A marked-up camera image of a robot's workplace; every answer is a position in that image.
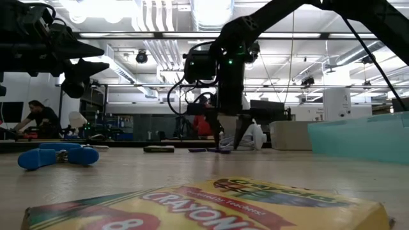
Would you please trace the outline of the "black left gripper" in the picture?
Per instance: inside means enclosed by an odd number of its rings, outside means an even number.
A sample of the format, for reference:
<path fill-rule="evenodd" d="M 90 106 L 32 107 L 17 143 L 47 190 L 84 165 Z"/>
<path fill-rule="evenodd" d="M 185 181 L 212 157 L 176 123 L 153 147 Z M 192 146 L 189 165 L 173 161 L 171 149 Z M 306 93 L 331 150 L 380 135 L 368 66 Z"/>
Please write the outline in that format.
<path fill-rule="evenodd" d="M 61 89 L 71 98 L 80 98 L 85 80 L 109 68 L 109 63 L 84 58 L 102 56 L 104 50 L 78 41 L 68 26 L 53 23 L 49 29 L 47 40 L 29 46 L 27 72 L 48 72 L 54 77 L 64 74 Z"/>

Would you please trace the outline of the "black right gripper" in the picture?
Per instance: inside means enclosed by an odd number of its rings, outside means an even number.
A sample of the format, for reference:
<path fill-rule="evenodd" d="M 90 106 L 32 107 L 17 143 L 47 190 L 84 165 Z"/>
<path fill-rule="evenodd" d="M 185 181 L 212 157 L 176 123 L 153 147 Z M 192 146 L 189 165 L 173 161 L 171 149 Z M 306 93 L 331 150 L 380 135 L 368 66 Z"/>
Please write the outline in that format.
<path fill-rule="evenodd" d="M 207 107 L 194 102 L 187 106 L 188 115 L 206 116 L 212 130 L 215 148 L 218 150 L 220 149 L 221 136 L 224 135 L 224 129 L 218 120 L 219 116 L 238 117 L 233 142 L 234 150 L 237 150 L 247 129 L 254 123 L 255 112 L 243 108 L 244 70 L 245 63 L 243 61 L 220 62 L 216 69 L 217 94 L 212 96 L 215 105 Z"/>

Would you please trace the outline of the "yellow Crayola crayon box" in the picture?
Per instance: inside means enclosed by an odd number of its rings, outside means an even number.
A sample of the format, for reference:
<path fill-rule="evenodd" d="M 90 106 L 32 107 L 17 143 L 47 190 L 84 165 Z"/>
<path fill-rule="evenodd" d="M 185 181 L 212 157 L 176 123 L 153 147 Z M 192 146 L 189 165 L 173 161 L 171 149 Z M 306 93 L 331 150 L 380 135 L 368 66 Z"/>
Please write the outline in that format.
<path fill-rule="evenodd" d="M 227 177 L 28 208 L 21 230 L 392 230 L 379 202 Z"/>
<path fill-rule="evenodd" d="M 174 146 L 146 146 L 143 148 L 145 153 L 174 153 Z"/>

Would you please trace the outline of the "blue-handled metal pliers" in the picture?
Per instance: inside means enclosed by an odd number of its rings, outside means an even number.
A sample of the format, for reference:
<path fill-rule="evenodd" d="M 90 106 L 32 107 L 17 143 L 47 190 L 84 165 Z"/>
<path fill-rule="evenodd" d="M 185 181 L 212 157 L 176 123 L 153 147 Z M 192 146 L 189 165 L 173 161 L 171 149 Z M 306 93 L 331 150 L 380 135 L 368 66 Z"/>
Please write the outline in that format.
<path fill-rule="evenodd" d="M 31 149 L 17 159 L 18 165 L 26 170 L 33 171 L 41 167 L 58 163 L 77 165 L 91 165 L 99 160 L 99 152 L 89 147 L 70 149 Z"/>

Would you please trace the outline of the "translucent teal plastic tray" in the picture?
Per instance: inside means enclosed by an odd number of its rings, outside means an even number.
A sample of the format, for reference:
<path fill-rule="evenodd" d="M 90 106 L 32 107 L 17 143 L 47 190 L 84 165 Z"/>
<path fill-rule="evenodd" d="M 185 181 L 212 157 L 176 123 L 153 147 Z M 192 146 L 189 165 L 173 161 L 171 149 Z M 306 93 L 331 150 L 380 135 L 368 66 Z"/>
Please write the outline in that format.
<path fill-rule="evenodd" d="M 314 154 L 409 164 L 409 112 L 313 123 Z"/>

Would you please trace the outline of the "person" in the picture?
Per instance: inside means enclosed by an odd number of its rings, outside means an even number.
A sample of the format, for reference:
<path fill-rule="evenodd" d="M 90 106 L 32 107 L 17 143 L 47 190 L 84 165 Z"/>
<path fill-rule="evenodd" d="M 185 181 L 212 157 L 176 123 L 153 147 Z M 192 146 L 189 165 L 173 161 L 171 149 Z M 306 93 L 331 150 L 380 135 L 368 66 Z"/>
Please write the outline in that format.
<path fill-rule="evenodd" d="M 35 121 L 37 138 L 57 139 L 61 129 L 59 118 L 50 107 L 44 106 L 38 100 L 28 102 L 30 113 L 21 122 L 17 123 L 13 130 L 20 132 L 30 122 Z"/>
<path fill-rule="evenodd" d="M 210 124 L 207 122 L 204 115 L 195 115 L 192 127 L 197 132 L 198 136 L 204 137 L 213 135 Z"/>

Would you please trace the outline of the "white lamp with black rim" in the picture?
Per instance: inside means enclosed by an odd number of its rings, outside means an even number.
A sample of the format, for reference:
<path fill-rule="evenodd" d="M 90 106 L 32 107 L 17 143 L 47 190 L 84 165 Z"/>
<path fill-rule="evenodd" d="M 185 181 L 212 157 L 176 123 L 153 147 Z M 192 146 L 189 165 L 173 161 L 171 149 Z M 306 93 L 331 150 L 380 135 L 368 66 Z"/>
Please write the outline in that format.
<path fill-rule="evenodd" d="M 237 119 L 238 116 L 219 116 L 219 121 L 224 129 L 224 135 L 221 136 L 220 140 L 220 149 L 234 150 L 233 142 Z M 244 134 L 237 150 L 260 150 L 266 143 L 266 134 L 263 133 L 261 126 L 256 123 L 254 118 L 253 122 Z"/>

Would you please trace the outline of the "white box-shaped device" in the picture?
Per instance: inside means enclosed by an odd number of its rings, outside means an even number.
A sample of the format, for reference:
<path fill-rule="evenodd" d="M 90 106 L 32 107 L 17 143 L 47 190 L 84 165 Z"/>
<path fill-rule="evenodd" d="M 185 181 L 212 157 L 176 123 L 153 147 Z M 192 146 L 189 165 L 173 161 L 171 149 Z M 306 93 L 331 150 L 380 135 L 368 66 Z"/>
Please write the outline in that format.
<path fill-rule="evenodd" d="M 323 91 L 325 121 L 337 121 L 351 117 L 350 89 L 334 88 Z"/>

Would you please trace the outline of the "black wall screen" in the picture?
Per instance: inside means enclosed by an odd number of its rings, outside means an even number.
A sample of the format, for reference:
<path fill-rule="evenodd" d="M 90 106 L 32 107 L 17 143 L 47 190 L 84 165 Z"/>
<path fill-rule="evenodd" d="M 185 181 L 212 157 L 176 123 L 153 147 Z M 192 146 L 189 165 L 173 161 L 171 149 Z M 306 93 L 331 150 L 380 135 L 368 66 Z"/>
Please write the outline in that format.
<path fill-rule="evenodd" d="M 22 119 L 23 106 L 23 102 L 0 102 L 0 122 L 20 122 Z"/>

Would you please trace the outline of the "black aluminium table frame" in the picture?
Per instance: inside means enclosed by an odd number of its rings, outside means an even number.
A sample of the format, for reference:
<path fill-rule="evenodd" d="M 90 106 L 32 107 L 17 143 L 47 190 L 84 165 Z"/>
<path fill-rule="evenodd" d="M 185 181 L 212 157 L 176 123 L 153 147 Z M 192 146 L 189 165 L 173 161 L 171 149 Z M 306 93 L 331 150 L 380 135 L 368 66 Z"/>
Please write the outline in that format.
<path fill-rule="evenodd" d="M 39 147 L 42 143 L 76 143 L 89 144 L 91 146 L 108 146 L 110 148 L 143 148 L 146 146 L 174 146 L 175 148 L 214 148 L 216 147 L 213 140 L 163 140 L 160 142 L 154 141 L 96 141 L 96 140 L 57 140 L 57 139 L 28 139 L 5 140 L 0 141 L 0 154 L 15 153 L 25 150 L 30 150 Z"/>

